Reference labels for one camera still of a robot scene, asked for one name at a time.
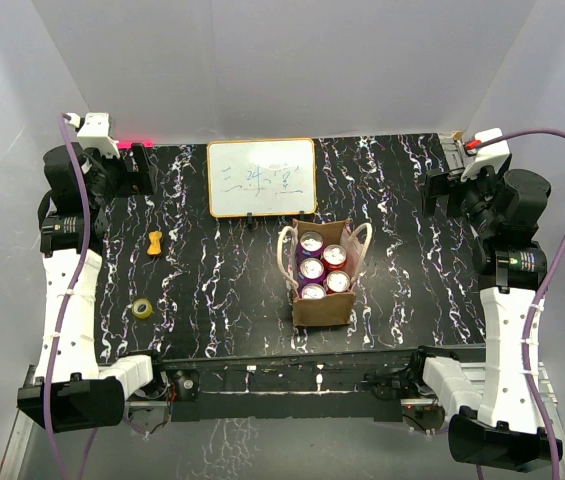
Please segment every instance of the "soda can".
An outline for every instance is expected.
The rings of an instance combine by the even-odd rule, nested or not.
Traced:
[[[323,284],[326,274],[324,265],[317,258],[307,258],[300,263],[298,269],[298,283],[304,287],[309,283]]]
[[[318,300],[324,297],[326,297],[326,290],[324,290],[322,285],[318,285],[317,283],[309,283],[300,293],[300,298],[308,300]]]
[[[326,293],[342,293],[351,288],[351,279],[342,270],[333,270],[324,281]]]
[[[298,244],[298,257],[300,261],[305,258],[320,258],[324,251],[324,240],[318,232],[306,232],[300,237]]]
[[[346,250],[340,245],[329,245],[322,252],[322,262],[327,270],[342,270],[346,265]]]

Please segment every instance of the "whiteboard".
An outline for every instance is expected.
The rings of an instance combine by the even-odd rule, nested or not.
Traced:
[[[315,212],[315,147],[310,138],[212,142],[207,167],[214,217]]]

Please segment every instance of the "roll of tape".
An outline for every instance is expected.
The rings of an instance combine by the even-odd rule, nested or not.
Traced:
[[[151,302],[146,298],[138,298],[131,306],[131,312],[138,318],[145,319],[153,313]]]

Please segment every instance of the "yellow bone-shaped toy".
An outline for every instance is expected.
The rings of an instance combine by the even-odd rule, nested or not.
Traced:
[[[149,249],[146,251],[150,256],[157,257],[162,253],[162,247],[160,246],[160,240],[162,240],[162,232],[149,232]]]

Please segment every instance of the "silver can top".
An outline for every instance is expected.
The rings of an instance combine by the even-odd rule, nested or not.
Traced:
[[[322,235],[318,232],[306,232],[300,238],[300,246],[308,252],[317,252],[323,244]]]
[[[346,292],[351,286],[351,279],[342,270],[336,270],[326,276],[326,286],[334,292]]]
[[[317,258],[307,258],[300,264],[300,273],[305,278],[314,280],[324,273],[324,265]]]
[[[342,265],[346,261],[346,250],[340,245],[329,245],[322,256],[330,265]]]
[[[326,290],[324,290],[322,285],[318,285],[317,283],[309,283],[302,289],[302,298],[317,300],[324,297],[326,297]]]

